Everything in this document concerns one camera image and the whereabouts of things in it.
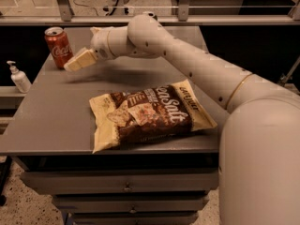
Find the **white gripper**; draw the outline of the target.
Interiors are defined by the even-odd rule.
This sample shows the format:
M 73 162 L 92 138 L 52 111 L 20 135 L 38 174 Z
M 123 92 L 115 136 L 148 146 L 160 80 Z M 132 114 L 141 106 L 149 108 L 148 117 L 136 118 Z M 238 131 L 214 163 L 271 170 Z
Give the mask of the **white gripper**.
M 93 36 L 91 38 L 90 47 L 93 51 L 88 50 L 86 47 L 79 49 L 74 56 L 64 64 L 64 69 L 66 71 L 77 71 L 94 65 L 97 59 L 113 59 L 113 53 L 110 50 L 108 42 L 111 30 L 111 27 L 92 27 L 91 32 Z

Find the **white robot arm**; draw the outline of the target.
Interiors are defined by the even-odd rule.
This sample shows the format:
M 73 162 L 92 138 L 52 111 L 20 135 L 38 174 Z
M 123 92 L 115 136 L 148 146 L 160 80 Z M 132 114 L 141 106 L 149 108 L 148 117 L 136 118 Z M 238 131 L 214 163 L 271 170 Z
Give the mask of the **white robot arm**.
M 95 28 L 68 71 L 136 52 L 161 56 L 229 113 L 219 145 L 220 225 L 300 225 L 300 97 L 171 35 L 147 12 Z

